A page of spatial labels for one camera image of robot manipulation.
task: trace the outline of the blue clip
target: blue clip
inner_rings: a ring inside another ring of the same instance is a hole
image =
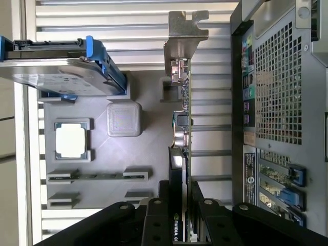
[[[7,39],[4,36],[0,36],[0,62],[2,63],[5,60],[5,53],[8,48],[8,46],[12,46],[13,47],[14,43],[12,41],[10,41],[9,39]]]
[[[306,169],[297,165],[288,165],[288,177],[298,187],[306,186]]]
[[[288,207],[287,211],[288,211],[288,217],[289,217],[290,221],[300,225],[301,227],[306,228],[306,217],[304,216],[304,214],[295,211],[291,207]]]
[[[298,191],[292,187],[284,188],[280,191],[277,198],[289,206],[297,208],[301,212],[305,211],[305,194],[301,191]]]
[[[87,58],[96,61],[101,67],[103,75],[107,79],[115,81],[126,92],[127,79],[110,58],[103,43],[99,40],[94,40],[92,36],[87,36],[86,44]]]
[[[47,97],[61,97],[62,99],[66,99],[66,100],[70,100],[70,101],[77,100],[76,95],[58,94],[58,93],[54,93],[54,92],[48,92]]]

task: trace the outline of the white louvered wall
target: white louvered wall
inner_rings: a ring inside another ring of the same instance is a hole
[[[192,11],[209,10],[209,20],[202,21],[199,27],[209,29],[210,37],[199,44],[192,59],[195,125],[192,175],[212,180],[200,183],[205,196],[229,204],[232,200],[229,20],[237,2],[26,0],[27,38],[60,41],[92,35],[103,41],[122,70],[164,70],[163,43],[168,39],[168,12],[187,11],[191,17]],[[29,105],[37,107],[36,93],[33,89],[29,91]],[[39,128],[42,128],[41,111],[32,109],[30,125],[40,119]],[[32,139],[39,139],[38,129],[30,129],[30,135]],[[44,148],[42,138],[40,136],[41,151]],[[39,166],[40,170],[31,174],[32,188],[33,184],[40,184],[40,178],[46,175],[45,163],[39,160],[39,149],[31,150],[31,165]],[[33,243],[98,211],[41,210],[47,191],[45,186],[37,190],[37,193],[32,192]]]

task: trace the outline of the ventilation grille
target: ventilation grille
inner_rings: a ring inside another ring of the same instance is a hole
[[[284,155],[279,155],[270,151],[260,150],[260,158],[264,160],[271,161],[277,165],[286,167],[287,164],[291,163],[289,157]]]
[[[301,49],[289,23],[255,51],[259,138],[302,144]]]

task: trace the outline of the hard drive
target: hard drive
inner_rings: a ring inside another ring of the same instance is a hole
[[[0,77],[65,95],[125,95],[127,89],[125,75],[92,36],[75,42],[0,36]]]

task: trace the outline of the black plastic frame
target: black plastic frame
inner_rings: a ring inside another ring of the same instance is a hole
[[[253,21],[241,19],[241,3],[230,17],[231,30],[231,75],[232,75],[232,200],[243,202],[243,97],[241,42]]]

